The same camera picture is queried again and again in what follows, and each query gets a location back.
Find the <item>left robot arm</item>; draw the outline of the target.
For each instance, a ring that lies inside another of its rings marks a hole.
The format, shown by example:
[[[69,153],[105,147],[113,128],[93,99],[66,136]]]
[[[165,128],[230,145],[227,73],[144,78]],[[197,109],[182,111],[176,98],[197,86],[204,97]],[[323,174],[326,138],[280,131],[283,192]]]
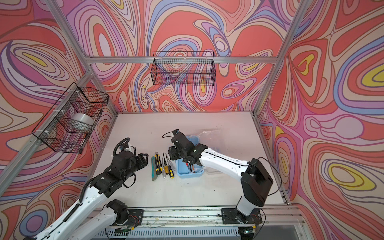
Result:
[[[34,237],[36,240],[91,240],[113,224],[128,226],[130,231],[139,225],[140,220],[119,200],[112,200],[90,221],[84,222],[114,192],[121,187],[128,188],[126,180],[135,178],[136,172],[148,165],[149,155],[138,154],[129,141],[130,138],[125,138],[115,146],[111,164],[86,182],[79,199],[54,223],[37,234]]]

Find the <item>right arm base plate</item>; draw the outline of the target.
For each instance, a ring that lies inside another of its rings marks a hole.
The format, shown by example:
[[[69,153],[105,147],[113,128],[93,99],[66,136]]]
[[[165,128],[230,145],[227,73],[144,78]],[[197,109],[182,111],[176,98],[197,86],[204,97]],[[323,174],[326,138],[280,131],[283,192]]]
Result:
[[[258,226],[263,222],[259,208],[254,208],[250,215],[244,215],[236,208],[222,208],[218,217],[222,218],[225,225],[230,224],[252,224]]]

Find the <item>blue plastic tool box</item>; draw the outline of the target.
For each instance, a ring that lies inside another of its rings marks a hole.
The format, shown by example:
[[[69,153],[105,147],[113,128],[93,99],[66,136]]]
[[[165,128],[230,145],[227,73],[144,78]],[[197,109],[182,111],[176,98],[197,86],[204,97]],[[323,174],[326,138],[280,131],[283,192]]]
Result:
[[[204,167],[201,167],[196,163],[192,165],[190,162],[185,162],[184,160],[188,151],[192,150],[200,143],[199,138],[197,136],[186,137],[184,134],[179,132],[175,135],[172,141],[175,146],[173,158],[176,161],[178,176],[181,179],[201,177],[204,173]]]

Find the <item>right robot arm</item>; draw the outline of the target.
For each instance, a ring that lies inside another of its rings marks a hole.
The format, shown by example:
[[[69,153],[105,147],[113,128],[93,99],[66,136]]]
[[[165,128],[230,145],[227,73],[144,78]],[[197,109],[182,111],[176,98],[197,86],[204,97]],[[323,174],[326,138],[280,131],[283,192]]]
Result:
[[[248,223],[253,210],[265,205],[274,183],[262,162],[255,158],[251,161],[238,160],[218,153],[206,145],[194,145],[178,129],[173,130],[172,134],[173,146],[168,150],[171,160],[182,160],[190,169],[195,165],[212,168],[241,183],[243,195],[232,211],[234,216],[227,219],[240,224]]]

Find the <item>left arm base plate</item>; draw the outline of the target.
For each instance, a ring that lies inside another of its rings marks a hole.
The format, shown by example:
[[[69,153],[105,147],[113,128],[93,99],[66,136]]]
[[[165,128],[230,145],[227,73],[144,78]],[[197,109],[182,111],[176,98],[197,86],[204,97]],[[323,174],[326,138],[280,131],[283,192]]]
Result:
[[[106,208],[100,212],[102,220],[107,219],[108,226],[128,226],[137,227],[142,224],[144,210],[128,209],[115,211],[112,208]]]

